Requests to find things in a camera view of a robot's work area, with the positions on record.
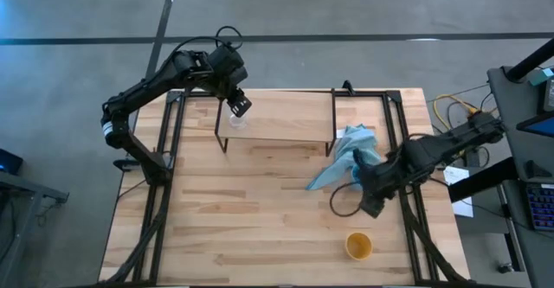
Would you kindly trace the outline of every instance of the blue cloth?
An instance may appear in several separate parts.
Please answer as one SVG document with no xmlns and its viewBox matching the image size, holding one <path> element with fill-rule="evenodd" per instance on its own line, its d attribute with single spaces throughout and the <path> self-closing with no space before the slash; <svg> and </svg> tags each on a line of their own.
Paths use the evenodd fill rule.
<svg viewBox="0 0 554 288">
<path fill-rule="evenodd" d="M 360 124 L 356 127 L 346 126 L 345 135 L 335 150 L 335 162 L 313 179 L 306 189 L 320 189 L 329 183 L 340 180 L 346 171 L 356 165 L 356 162 L 354 162 L 354 149 L 360 149 L 366 163 L 371 165 L 380 163 L 381 157 L 375 151 L 376 144 L 375 133 L 365 128 L 364 125 Z M 357 180 L 355 174 L 356 171 L 352 170 L 353 181 Z M 352 187 L 355 189 L 362 188 L 359 184 Z"/>
</svg>

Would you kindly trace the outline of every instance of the desk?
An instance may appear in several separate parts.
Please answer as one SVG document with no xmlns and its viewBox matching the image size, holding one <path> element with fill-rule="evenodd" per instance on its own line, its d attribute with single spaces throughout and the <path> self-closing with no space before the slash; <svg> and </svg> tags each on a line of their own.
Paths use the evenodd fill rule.
<svg viewBox="0 0 554 288">
<path fill-rule="evenodd" d="M 255 90 L 245 92 L 248 96 Z M 422 89 L 401 93 L 409 133 L 432 133 Z M 186 103 L 159 285 L 413 284 L 397 198 L 386 202 L 376 220 L 363 212 L 334 216 L 329 209 L 332 188 L 305 191 L 332 162 L 325 157 L 324 144 L 236 139 L 223 154 L 214 136 L 217 107 L 212 98 Z M 149 148 L 157 143 L 163 110 L 160 97 L 138 115 L 135 135 Z M 336 114 L 338 129 L 364 123 L 376 133 L 377 152 L 384 156 L 390 150 L 380 99 L 336 98 Z M 139 172 L 126 173 L 121 191 L 142 179 Z M 117 204 L 100 280 L 114 274 L 137 243 L 147 190 L 146 185 L 138 187 Z M 336 202 L 354 207 L 359 194 L 347 192 Z M 422 195 L 432 239 L 468 278 L 448 190 L 429 182 L 422 186 Z M 365 261 L 345 254 L 346 236 L 354 231 L 373 240 L 373 254 Z"/>
</svg>

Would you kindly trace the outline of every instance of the computer monitor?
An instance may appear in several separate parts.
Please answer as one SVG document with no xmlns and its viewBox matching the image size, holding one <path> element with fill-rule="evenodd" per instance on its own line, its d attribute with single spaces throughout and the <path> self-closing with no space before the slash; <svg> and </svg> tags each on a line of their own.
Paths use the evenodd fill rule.
<svg viewBox="0 0 554 288">
<path fill-rule="evenodd" d="M 554 138 L 554 111 L 546 112 L 516 125 L 520 131 Z"/>
</svg>

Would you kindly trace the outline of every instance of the yellow cup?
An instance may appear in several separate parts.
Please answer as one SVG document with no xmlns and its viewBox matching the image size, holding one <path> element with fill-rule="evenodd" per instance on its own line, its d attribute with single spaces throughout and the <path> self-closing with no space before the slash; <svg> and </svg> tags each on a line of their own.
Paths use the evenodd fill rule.
<svg viewBox="0 0 554 288">
<path fill-rule="evenodd" d="M 363 233 L 350 234 L 346 239 L 345 248 L 348 255 L 358 261 L 367 259 L 373 252 L 370 238 Z"/>
</svg>

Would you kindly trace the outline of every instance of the gray floor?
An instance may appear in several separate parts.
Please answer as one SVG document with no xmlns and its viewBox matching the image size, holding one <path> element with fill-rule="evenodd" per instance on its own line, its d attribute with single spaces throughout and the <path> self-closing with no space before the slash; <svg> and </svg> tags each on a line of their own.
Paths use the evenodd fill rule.
<svg viewBox="0 0 554 288">
<path fill-rule="evenodd" d="M 0 0 L 0 38 L 154 36 L 164 0 Z M 548 32 L 554 0 L 174 0 L 167 35 Z M 545 40 L 448 42 L 257 42 L 241 54 L 245 87 L 423 87 L 427 99 L 486 82 Z M 173 45 L 162 47 L 160 60 Z M 210 45 L 195 45 L 210 49 Z M 70 192 L 68 204 L 37 228 L 21 286 L 93 283 L 121 178 L 121 151 L 105 145 L 100 104 L 144 76 L 152 45 L 0 47 L 0 148 L 24 157 L 22 175 Z M 481 88 L 461 97 L 478 105 Z M 444 112 L 445 101 L 440 108 Z M 494 102 L 486 106 L 492 108 Z M 456 109 L 454 121 L 462 121 Z M 440 122 L 432 116 L 438 126 Z M 507 157 L 490 147 L 491 163 Z M 526 286 L 525 274 L 499 275 L 506 248 L 493 234 L 460 224 L 472 278 Z"/>
</svg>

